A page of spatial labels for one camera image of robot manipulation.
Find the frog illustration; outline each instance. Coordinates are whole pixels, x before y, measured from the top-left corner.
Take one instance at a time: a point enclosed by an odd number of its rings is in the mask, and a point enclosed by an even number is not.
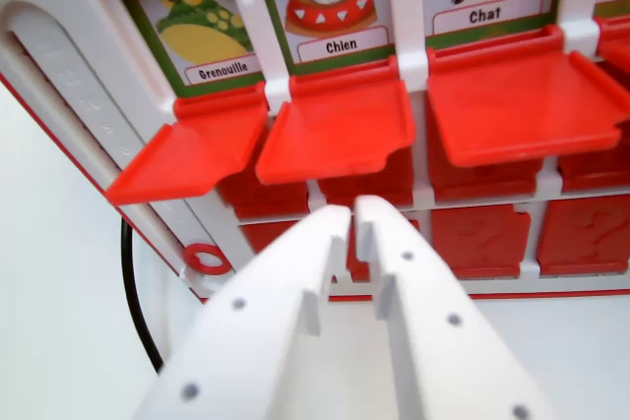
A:
[[[216,0],[161,0],[168,8],[156,23],[164,42],[195,65],[213,63],[253,51],[240,15]]]

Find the red flap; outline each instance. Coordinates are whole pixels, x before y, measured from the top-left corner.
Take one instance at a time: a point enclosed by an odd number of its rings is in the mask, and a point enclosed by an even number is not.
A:
[[[179,121],[163,126],[107,190],[114,205],[209,193],[245,168],[267,119],[262,88],[179,99],[175,111]]]
[[[377,172],[415,137],[396,59],[291,78],[256,166],[265,184]]]
[[[630,16],[596,20],[601,31],[599,55],[630,74]]]
[[[607,150],[630,118],[630,93],[557,26],[429,50],[428,93],[453,164],[478,166]]]

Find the red ring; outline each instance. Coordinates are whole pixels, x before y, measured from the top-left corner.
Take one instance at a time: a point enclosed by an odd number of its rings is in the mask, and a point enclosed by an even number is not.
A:
[[[221,260],[220,266],[206,266],[203,265],[197,254],[206,253],[207,255],[216,256]],[[232,270],[232,265],[229,263],[223,251],[218,246],[207,245],[205,243],[194,243],[184,250],[184,261],[189,268],[206,275],[224,275]]]

